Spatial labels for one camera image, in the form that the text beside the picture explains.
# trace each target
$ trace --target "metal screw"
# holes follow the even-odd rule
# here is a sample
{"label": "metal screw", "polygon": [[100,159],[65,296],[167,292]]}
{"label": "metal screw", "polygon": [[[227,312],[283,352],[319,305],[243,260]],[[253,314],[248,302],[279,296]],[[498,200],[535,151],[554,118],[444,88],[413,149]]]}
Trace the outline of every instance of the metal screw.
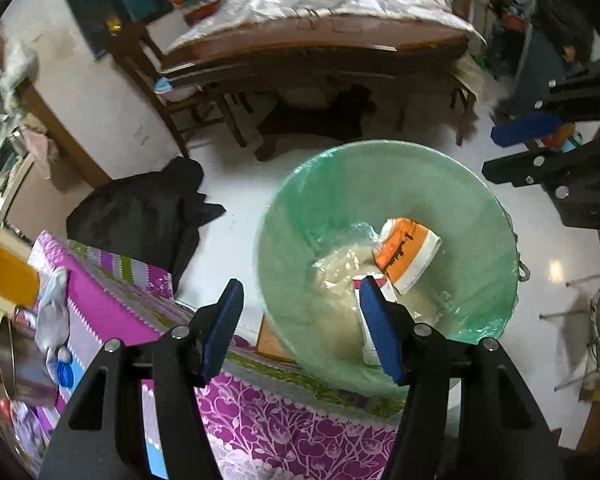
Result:
{"label": "metal screw", "polygon": [[500,348],[500,344],[493,337],[486,337],[482,340],[482,346],[484,346],[489,352],[495,352]]}
{"label": "metal screw", "polygon": [[120,348],[120,339],[109,339],[104,343],[104,349],[109,353],[115,352],[118,348]]}
{"label": "metal screw", "polygon": [[418,323],[413,327],[413,332],[420,337],[429,337],[431,335],[431,327],[426,323]]}
{"label": "metal screw", "polygon": [[558,186],[555,188],[555,197],[562,200],[563,198],[567,198],[569,196],[569,188],[566,186]]}
{"label": "metal screw", "polygon": [[178,325],[176,328],[171,330],[171,337],[174,339],[184,339],[189,335],[189,327],[186,325]]}

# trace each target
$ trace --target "blue plastic piece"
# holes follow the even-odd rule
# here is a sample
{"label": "blue plastic piece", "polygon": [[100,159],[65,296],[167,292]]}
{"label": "blue plastic piece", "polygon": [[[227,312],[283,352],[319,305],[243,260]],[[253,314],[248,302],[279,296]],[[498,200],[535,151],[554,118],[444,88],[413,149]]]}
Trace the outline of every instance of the blue plastic piece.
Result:
{"label": "blue plastic piece", "polygon": [[171,86],[171,83],[165,77],[161,77],[154,84],[154,92],[157,94],[165,94],[171,90],[173,90],[173,86]]}
{"label": "blue plastic piece", "polygon": [[402,350],[395,336],[389,317],[384,311],[384,296],[378,294],[371,280],[363,280],[360,285],[360,310],[365,316],[371,340],[376,346],[378,358],[384,373],[400,384],[404,375]]}
{"label": "blue plastic piece", "polygon": [[71,370],[71,365],[58,361],[56,363],[56,378],[59,386],[72,388],[74,386],[74,371]]}
{"label": "blue plastic piece", "polygon": [[506,148],[528,140],[552,135],[563,124],[562,119],[557,115],[535,114],[509,121],[509,123],[502,126],[494,126],[491,129],[491,139],[498,146]]}
{"label": "blue plastic piece", "polygon": [[222,363],[234,337],[242,307],[244,306],[244,289],[238,280],[231,280],[218,300],[220,313],[211,329],[203,348],[202,377],[205,383],[220,373]]}

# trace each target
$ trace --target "table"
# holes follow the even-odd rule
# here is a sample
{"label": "table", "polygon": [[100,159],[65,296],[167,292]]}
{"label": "table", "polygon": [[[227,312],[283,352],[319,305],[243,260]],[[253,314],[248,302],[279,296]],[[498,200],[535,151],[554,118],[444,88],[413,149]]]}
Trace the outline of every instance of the table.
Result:
{"label": "table", "polygon": [[[61,388],[58,412],[103,342],[157,339],[191,312],[173,301],[163,270],[43,232],[29,263],[42,275],[65,266],[70,276],[68,348],[75,384]],[[196,390],[202,422],[224,478],[303,475],[322,480],[380,475],[395,439],[403,399],[368,399],[332,390],[295,365],[267,361],[234,336],[222,373]],[[166,478],[152,381],[142,384],[144,436],[151,471]],[[47,430],[53,422],[44,421]]]}

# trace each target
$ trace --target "blue bottle cap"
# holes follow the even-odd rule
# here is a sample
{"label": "blue bottle cap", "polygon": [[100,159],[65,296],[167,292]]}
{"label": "blue bottle cap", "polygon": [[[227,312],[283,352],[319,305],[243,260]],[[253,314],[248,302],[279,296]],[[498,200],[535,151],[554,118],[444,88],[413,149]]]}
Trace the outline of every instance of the blue bottle cap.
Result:
{"label": "blue bottle cap", "polygon": [[74,386],[74,371],[71,370],[71,366],[67,363],[58,361],[56,365],[56,378],[58,378],[58,385],[63,388]]}

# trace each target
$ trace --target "black cloth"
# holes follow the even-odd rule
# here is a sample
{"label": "black cloth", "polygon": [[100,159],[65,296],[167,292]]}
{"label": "black cloth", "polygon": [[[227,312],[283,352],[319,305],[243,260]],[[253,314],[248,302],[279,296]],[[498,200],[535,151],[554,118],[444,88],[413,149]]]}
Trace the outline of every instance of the black cloth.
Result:
{"label": "black cloth", "polygon": [[68,237],[168,270],[177,290],[200,241],[198,228],[225,212],[198,193],[202,167],[174,158],[162,171],[113,180],[66,219]]}

